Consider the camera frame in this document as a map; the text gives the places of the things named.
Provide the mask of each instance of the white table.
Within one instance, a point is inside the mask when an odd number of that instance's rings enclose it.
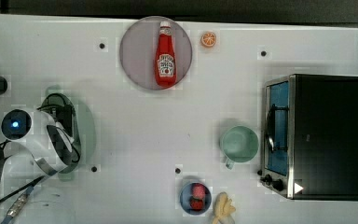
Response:
[[[120,39],[133,23],[0,15],[0,75],[9,82],[0,120],[16,105],[40,105],[54,85],[90,109],[79,112],[85,116],[81,165],[43,183],[71,200],[76,223],[210,223],[212,207],[201,217],[179,207],[190,175],[204,179],[213,198],[226,191],[240,224],[358,223],[358,202],[285,200],[260,185],[260,150],[229,171],[218,146],[221,132],[234,124],[263,135],[266,81],[294,73],[358,76],[358,29],[180,22],[193,44],[190,71],[175,88],[146,91],[125,76],[118,59]],[[213,50],[200,45],[207,30],[220,40]],[[101,41],[106,49],[98,49]]]

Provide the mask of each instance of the food item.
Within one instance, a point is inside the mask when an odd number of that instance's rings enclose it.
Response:
[[[216,34],[214,32],[206,32],[201,37],[201,45],[205,48],[211,48],[216,44]]]
[[[159,26],[158,47],[154,61],[155,78],[159,86],[169,88],[176,82],[176,62],[171,25],[168,21],[162,21]]]
[[[228,198],[225,192],[220,193],[216,200],[213,224],[217,224],[220,219],[228,217],[236,211],[235,207],[231,205],[232,200]]]
[[[193,185],[193,197],[197,199],[205,198],[205,187],[202,184]]]
[[[203,200],[191,197],[191,199],[190,199],[190,207],[193,210],[200,211],[200,210],[202,210],[203,206],[204,206]]]

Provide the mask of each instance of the toaster oven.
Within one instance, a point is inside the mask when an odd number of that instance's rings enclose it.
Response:
[[[265,85],[262,184],[294,200],[358,201],[358,77]]]

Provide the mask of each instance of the small orange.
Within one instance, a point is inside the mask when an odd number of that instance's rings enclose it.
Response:
[[[216,34],[214,32],[206,32],[201,37],[201,44],[205,48],[211,48],[216,44]]]

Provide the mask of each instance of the mint green mug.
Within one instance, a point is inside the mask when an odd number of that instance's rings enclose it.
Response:
[[[250,161],[258,150],[258,138],[254,131],[235,126],[220,138],[220,148],[227,157],[226,167],[232,169],[235,162]]]

